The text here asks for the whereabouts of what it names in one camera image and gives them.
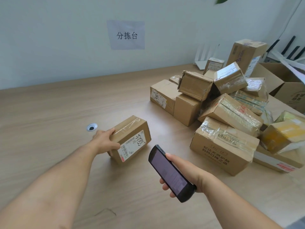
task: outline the wooden table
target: wooden table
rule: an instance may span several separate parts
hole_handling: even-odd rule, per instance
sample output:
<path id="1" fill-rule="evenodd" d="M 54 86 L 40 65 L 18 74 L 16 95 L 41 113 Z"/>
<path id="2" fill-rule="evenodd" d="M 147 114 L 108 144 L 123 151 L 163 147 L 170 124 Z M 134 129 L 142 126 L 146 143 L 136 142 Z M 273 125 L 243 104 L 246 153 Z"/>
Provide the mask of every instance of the wooden table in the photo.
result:
<path id="1" fill-rule="evenodd" d="M 220 228 L 203 194 L 181 204 L 162 190 L 148 163 L 155 144 L 213 173 L 282 226 L 304 216 L 304 169 L 280 174 L 253 163 L 231 177 L 189 149 L 199 122 L 186 127 L 149 101 L 152 84 L 184 69 L 197 71 L 182 65 L 0 91 L 0 208 L 88 142 L 89 123 L 109 129 L 136 115 L 147 120 L 152 141 L 124 167 L 108 154 L 95 158 L 74 228 Z M 268 108 L 274 117 L 295 112 L 272 97 Z"/>

